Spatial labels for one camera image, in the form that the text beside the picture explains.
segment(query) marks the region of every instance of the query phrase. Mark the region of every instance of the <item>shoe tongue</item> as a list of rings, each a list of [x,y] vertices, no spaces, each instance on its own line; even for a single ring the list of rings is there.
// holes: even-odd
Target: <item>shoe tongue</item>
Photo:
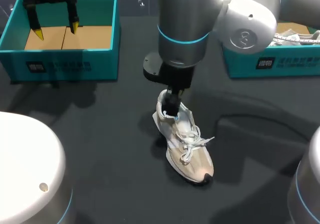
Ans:
[[[177,125],[176,126],[177,129],[181,132],[189,132],[192,130],[190,119],[189,119],[188,115],[184,112],[179,113],[179,119],[176,120],[175,122],[176,122],[175,124]],[[186,140],[194,141],[195,139],[188,137],[188,138],[186,138]]]

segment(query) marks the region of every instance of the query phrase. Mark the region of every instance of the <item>round logo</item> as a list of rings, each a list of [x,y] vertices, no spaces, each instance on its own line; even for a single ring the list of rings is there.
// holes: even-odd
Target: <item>round logo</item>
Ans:
[[[246,29],[237,30],[231,37],[231,43],[240,49],[249,49],[257,44],[257,35]]]

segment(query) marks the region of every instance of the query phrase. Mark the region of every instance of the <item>teal box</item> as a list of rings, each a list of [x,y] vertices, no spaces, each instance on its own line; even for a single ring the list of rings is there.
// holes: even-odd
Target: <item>teal box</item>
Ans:
[[[272,46],[254,55],[222,50],[231,78],[320,75],[320,45]]]
[[[112,26],[110,49],[24,50],[30,26],[16,0],[0,39],[0,61],[12,81],[115,80],[120,22],[117,0],[77,0],[80,26]],[[69,26],[66,3],[37,5],[41,27]],[[38,71],[30,65],[39,66]]]

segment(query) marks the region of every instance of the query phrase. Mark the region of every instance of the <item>shoe sole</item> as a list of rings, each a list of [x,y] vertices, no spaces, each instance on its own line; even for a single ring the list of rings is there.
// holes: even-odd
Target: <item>shoe sole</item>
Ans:
[[[152,117],[153,117],[153,120],[154,120],[154,122],[156,124],[156,127],[158,128],[158,131],[161,133],[159,125],[158,125],[158,121],[157,121],[158,120],[157,113],[154,113],[152,115]],[[170,153],[169,153],[169,149],[167,148],[166,150],[167,150],[167,152],[165,153],[165,156],[167,157],[166,159],[168,160],[170,165],[173,167],[173,169],[176,172],[178,172],[183,178],[187,179],[188,181],[191,181],[192,183],[196,183],[196,184],[205,184],[205,183],[210,182],[210,180],[212,179],[212,176],[210,176],[209,174],[205,174],[204,175],[205,177],[204,177],[203,181],[196,181],[196,180],[192,180],[191,178],[187,177],[173,162],[173,160],[172,160],[172,158],[170,156]]]

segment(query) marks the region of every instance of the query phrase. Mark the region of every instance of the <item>robotic arm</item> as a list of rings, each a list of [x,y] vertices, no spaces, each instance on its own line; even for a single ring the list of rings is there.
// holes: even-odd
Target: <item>robotic arm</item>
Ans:
[[[320,29],[317,6],[320,0],[159,0],[159,48],[146,56],[144,75],[168,85],[162,105],[176,116],[212,30],[226,48],[254,54],[269,46],[278,20]]]
[[[55,4],[60,2],[66,2],[66,6],[68,9],[70,30],[73,34],[75,34],[79,25],[79,17],[76,10],[77,0],[23,0],[23,6],[26,9],[26,13],[28,15],[30,28],[35,32],[35,34],[41,40],[44,40],[44,36],[42,34],[41,26],[38,20],[35,7],[38,4],[44,4],[44,3]]]

